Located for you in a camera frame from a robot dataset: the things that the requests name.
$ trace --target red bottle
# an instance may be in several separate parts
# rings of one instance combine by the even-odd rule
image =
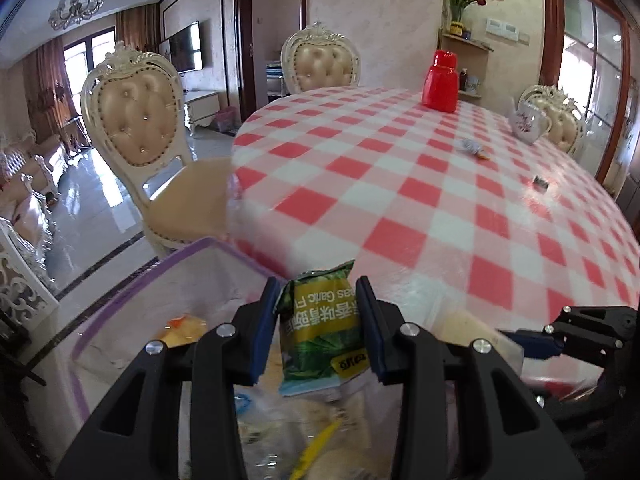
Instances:
[[[456,64],[458,58],[453,52],[436,50],[433,65],[427,72],[422,90],[422,104],[441,112],[453,113],[458,104],[460,84]]]

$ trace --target screw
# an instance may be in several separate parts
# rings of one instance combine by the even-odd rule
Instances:
[[[420,327],[415,323],[402,323],[400,332],[409,337],[415,337],[420,333]]]
[[[162,348],[164,348],[162,341],[149,341],[145,346],[145,352],[149,355],[158,355]]]
[[[473,344],[474,350],[481,354],[488,354],[491,351],[491,343],[486,339],[476,339]]]
[[[231,337],[236,333],[236,327],[231,323],[224,323],[216,329],[216,334],[220,337]]]

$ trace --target dining table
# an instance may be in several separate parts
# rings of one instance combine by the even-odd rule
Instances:
[[[425,328],[443,309],[542,330],[564,306],[637,308],[640,249],[605,189],[477,105],[443,113],[405,89],[307,91],[252,114],[232,165],[244,253],[289,279],[353,259],[353,283],[368,276]],[[562,356],[526,359],[523,377],[575,386],[600,371]]]

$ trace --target green snack package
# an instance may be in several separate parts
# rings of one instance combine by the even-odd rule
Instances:
[[[276,306],[284,396],[338,386],[367,367],[356,298],[347,279],[352,267],[353,260],[306,272],[284,287]]]

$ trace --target black floor border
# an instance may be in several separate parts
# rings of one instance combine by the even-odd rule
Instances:
[[[60,343],[62,343],[67,336],[69,336],[72,332],[74,332],[82,323],[84,323],[87,319],[89,319],[93,314],[98,312],[102,307],[104,307],[109,301],[113,299],[113,297],[119,293],[123,288],[125,288],[129,283],[135,280],[140,274],[143,274],[155,264],[158,263],[158,258],[152,258],[138,270],[132,272],[129,276],[127,276],[124,280],[122,280],[117,285],[113,286],[105,292],[100,298],[95,300],[90,306],[84,309],[80,314],[78,314],[73,320],[71,320],[67,325],[58,332],[55,336],[53,336],[50,341],[44,345],[40,350],[38,350],[37,354],[31,358],[31,360],[27,363],[27,368],[29,370],[33,370],[35,366],[38,365],[49,353],[56,348]]]
[[[113,251],[107,254],[104,258],[94,263],[91,267],[89,267],[85,272],[80,274],[76,279],[74,279],[71,283],[69,283],[65,288],[63,288],[59,293],[55,295],[55,298],[60,301],[67,294],[69,294],[72,290],[74,290],[78,285],[80,285],[84,280],[86,280],[89,276],[91,276],[96,270],[99,270],[104,265],[108,264],[111,260],[113,260],[118,254],[120,254],[125,249],[131,247],[134,243],[136,243],[140,238],[144,236],[144,233],[140,231],[137,234],[134,234],[129,240],[121,243],[117,246]]]

